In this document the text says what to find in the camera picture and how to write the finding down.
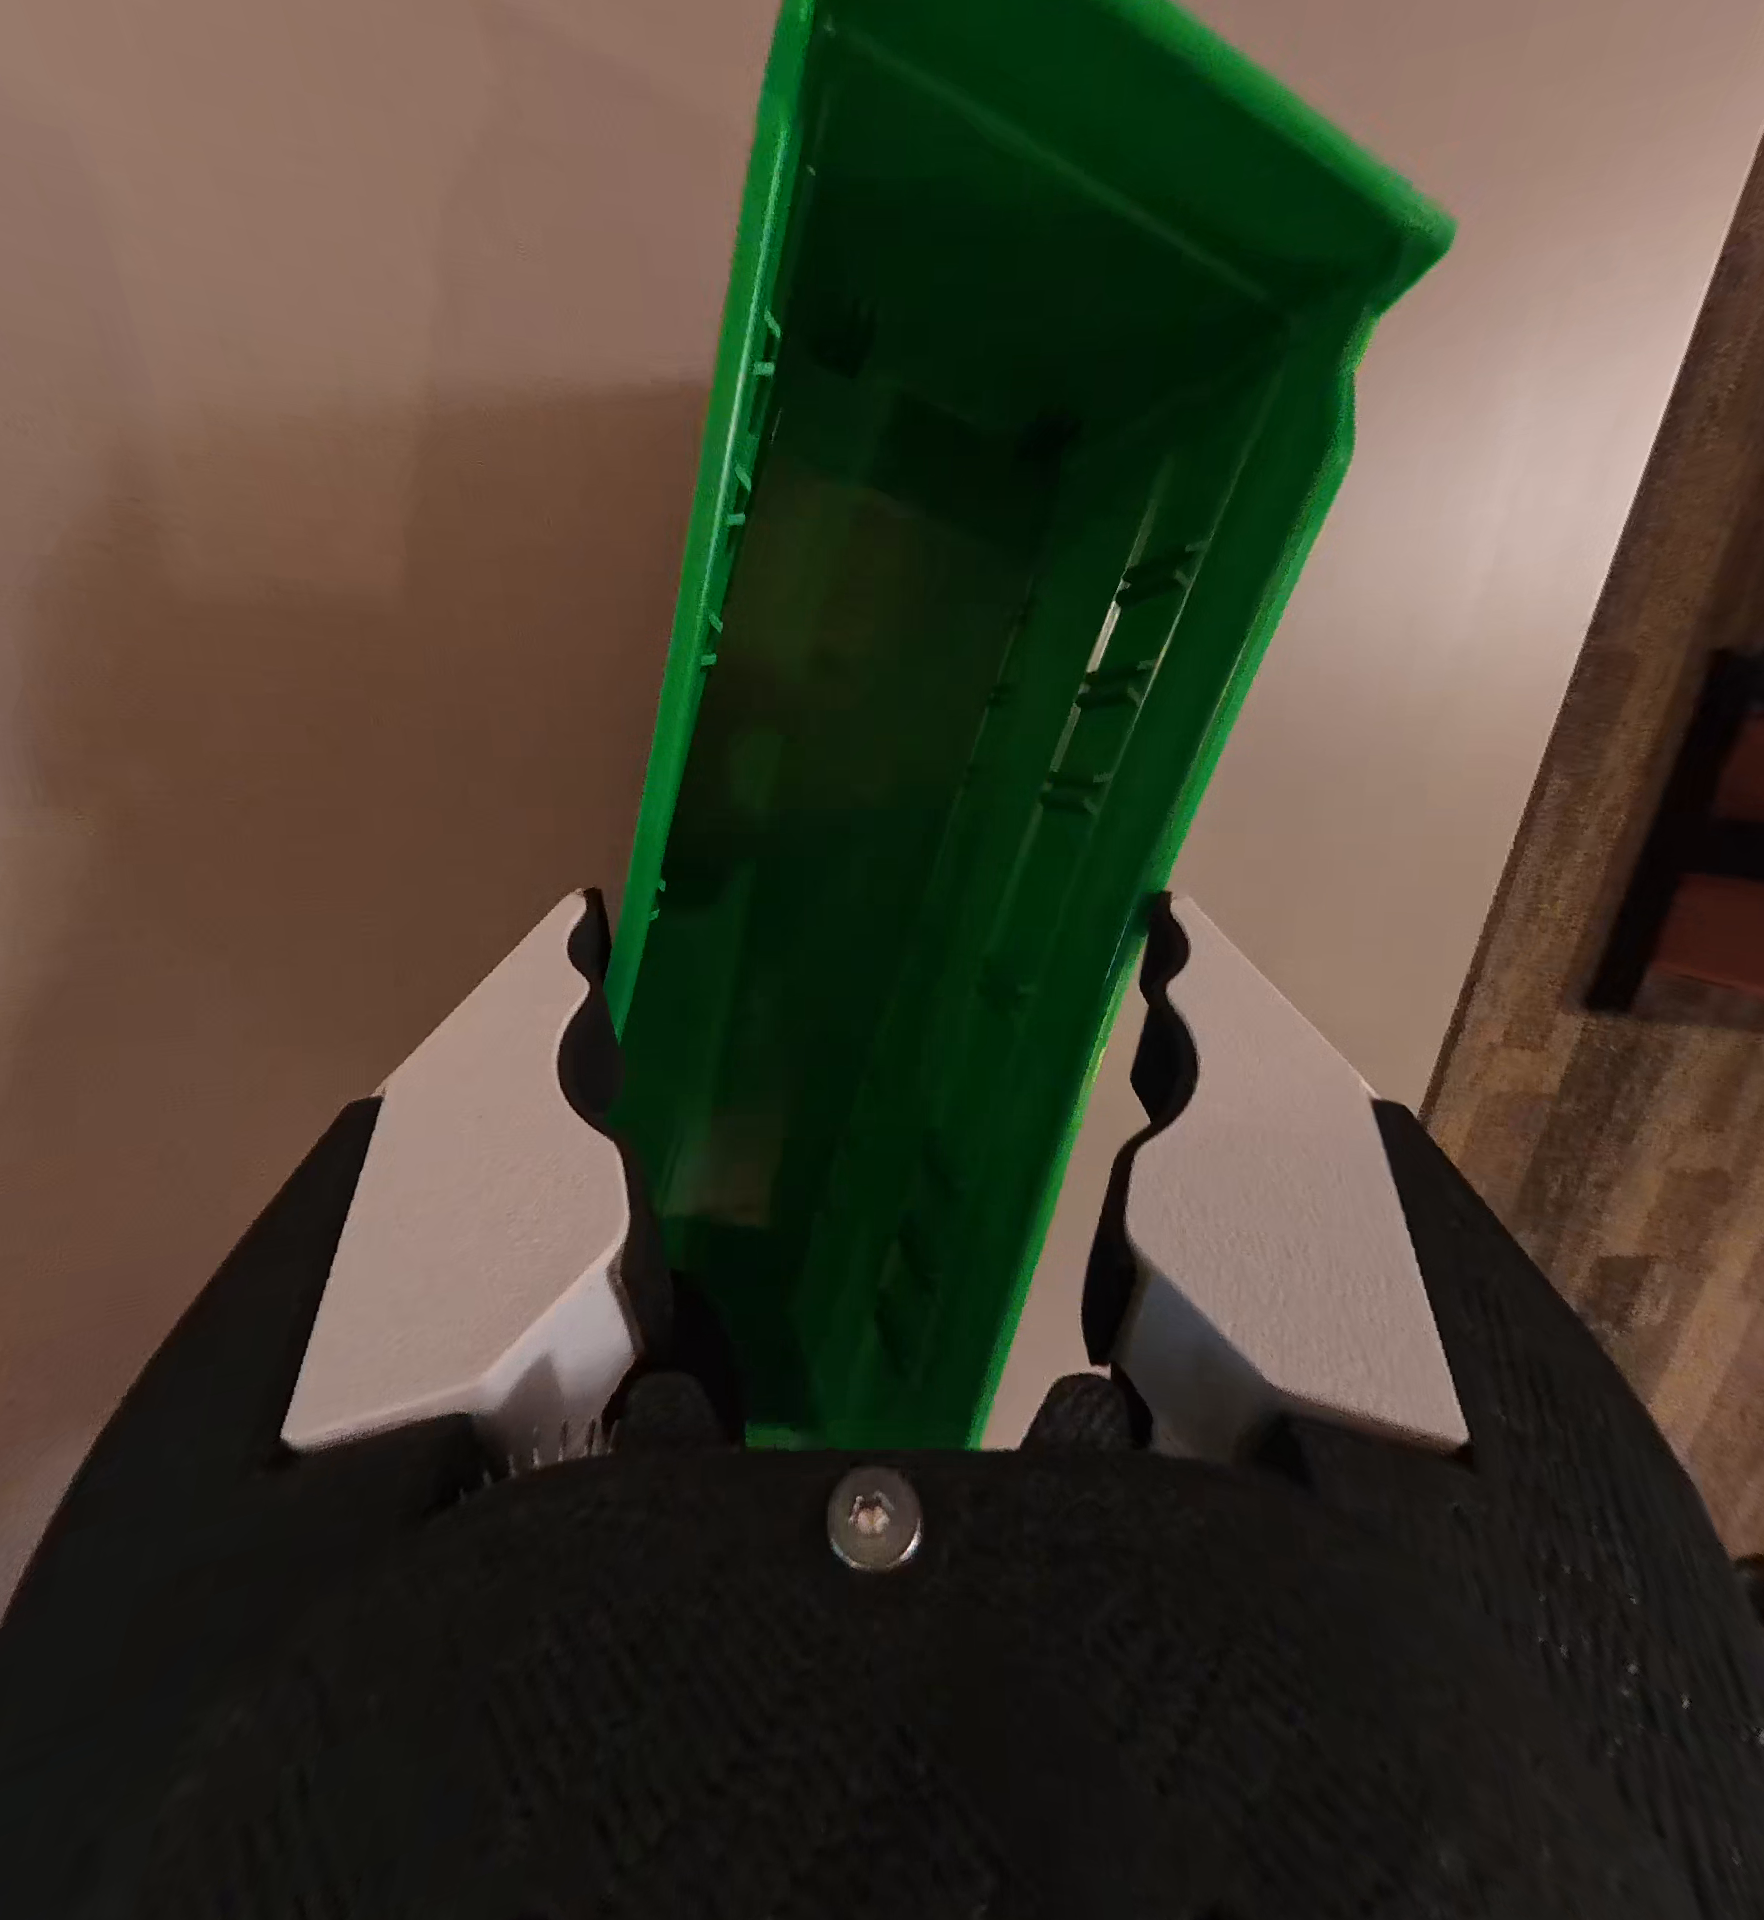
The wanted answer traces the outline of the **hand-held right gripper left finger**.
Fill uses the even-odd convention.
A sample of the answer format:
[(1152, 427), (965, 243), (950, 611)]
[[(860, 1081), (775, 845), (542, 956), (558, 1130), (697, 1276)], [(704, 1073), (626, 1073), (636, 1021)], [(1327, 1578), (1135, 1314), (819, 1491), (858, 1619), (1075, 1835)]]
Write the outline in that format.
[(633, 1152), (596, 889), (565, 892), (391, 1072), (281, 1439), (446, 1415), (490, 1453), (600, 1453), (675, 1290)]

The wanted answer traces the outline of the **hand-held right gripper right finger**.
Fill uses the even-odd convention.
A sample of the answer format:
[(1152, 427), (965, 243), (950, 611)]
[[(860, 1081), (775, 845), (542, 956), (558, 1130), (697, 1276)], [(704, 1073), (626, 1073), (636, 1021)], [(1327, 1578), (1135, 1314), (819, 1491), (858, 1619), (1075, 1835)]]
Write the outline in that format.
[(1155, 1453), (1230, 1460), (1283, 1415), (1428, 1453), (1470, 1426), (1368, 1081), (1187, 895), (1152, 903), (1086, 1349)]

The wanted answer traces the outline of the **green plastic bin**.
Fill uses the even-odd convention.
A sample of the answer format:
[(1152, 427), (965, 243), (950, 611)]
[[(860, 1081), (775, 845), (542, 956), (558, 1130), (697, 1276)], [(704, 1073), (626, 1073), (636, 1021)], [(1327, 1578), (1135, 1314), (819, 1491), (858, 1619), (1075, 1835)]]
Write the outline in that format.
[(748, 1441), (978, 1441), (1453, 226), (1181, 4), (782, 4), (611, 959)]

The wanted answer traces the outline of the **black frame brown shelf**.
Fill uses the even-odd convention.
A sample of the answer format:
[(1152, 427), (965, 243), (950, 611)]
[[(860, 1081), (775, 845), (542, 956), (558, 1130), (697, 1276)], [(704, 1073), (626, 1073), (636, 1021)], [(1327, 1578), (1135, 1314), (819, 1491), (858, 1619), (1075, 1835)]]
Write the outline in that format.
[(1764, 1012), (1764, 646), (1710, 651), (1583, 1005), (1652, 1014), (1673, 984)]

